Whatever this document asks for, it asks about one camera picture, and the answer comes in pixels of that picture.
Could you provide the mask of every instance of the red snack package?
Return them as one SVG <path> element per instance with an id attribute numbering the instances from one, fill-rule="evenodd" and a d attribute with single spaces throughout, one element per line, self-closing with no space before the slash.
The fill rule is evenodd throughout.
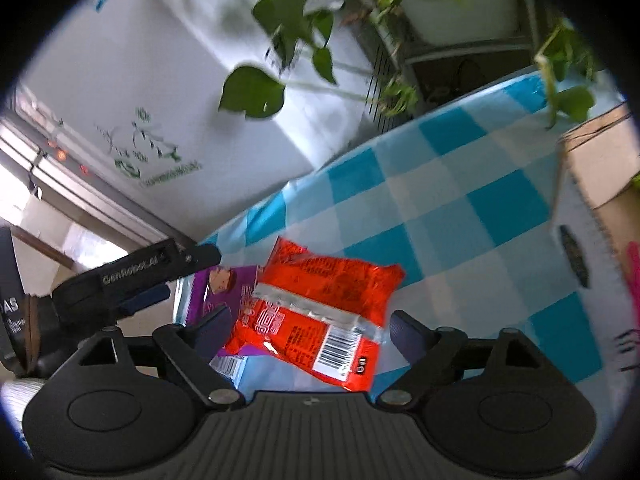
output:
<path id="1" fill-rule="evenodd" d="M 319 256 L 278 238 L 253 295 L 381 342 L 386 304 L 403 278 L 398 265 Z"/>
<path id="2" fill-rule="evenodd" d="M 359 334 L 263 300 L 243 306 L 225 350 L 237 354 L 245 344 L 356 392 L 371 388 L 380 349 Z"/>

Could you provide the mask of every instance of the brown strap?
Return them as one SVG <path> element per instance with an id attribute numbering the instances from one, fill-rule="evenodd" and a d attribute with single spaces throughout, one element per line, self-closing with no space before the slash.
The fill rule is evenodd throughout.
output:
<path id="1" fill-rule="evenodd" d="M 24 319 L 25 370 L 33 373 L 40 355 L 40 327 L 38 326 L 38 297 L 27 294 L 20 302 L 20 312 Z"/>

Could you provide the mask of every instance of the dark opening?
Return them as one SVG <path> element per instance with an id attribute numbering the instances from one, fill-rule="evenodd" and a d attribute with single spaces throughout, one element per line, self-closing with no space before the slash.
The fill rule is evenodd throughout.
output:
<path id="1" fill-rule="evenodd" d="M 507 366 L 538 368 L 540 365 L 519 341 L 511 341 L 507 348 Z"/>
<path id="2" fill-rule="evenodd" d="M 91 352 L 80 361 L 81 366 L 114 365 L 116 352 L 110 338 L 102 339 Z"/>

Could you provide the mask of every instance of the plant stem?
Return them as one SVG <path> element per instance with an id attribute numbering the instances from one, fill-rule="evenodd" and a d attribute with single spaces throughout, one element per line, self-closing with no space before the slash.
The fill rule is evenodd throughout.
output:
<path id="1" fill-rule="evenodd" d="M 313 59 L 313 53 L 307 50 L 298 51 L 300 56 L 306 57 L 307 59 Z M 340 61 L 334 61 L 334 67 L 344 70 L 345 72 L 351 72 L 352 74 L 357 75 L 365 75 L 367 77 L 373 76 L 373 72 L 369 72 L 368 70 L 364 70 L 363 68 L 358 68 L 357 66 L 347 65 L 346 63 L 341 63 Z"/>
<path id="2" fill-rule="evenodd" d="M 334 94 L 346 99 L 352 99 L 353 101 L 360 101 L 362 103 L 374 103 L 377 99 L 369 99 L 365 95 L 356 94 L 354 92 L 347 92 L 346 90 L 340 90 L 339 88 L 331 88 L 329 86 L 318 86 L 311 83 L 305 83 L 302 81 L 283 81 L 283 84 L 288 87 L 300 88 L 301 90 L 307 90 L 309 92 L 315 92 L 318 94 Z"/>

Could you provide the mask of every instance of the ribbed black surface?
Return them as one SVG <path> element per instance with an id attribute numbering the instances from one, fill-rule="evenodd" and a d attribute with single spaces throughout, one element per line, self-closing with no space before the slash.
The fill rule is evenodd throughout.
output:
<path id="1" fill-rule="evenodd" d="M 79 479 L 51 471 L 57 479 Z M 187 447 L 123 480 L 488 478 L 440 456 L 407 415 L 364 394 L 258 393 L 247 408 L 209 416 Z M 572 471 L 553 480 L 578 478 Z"/>

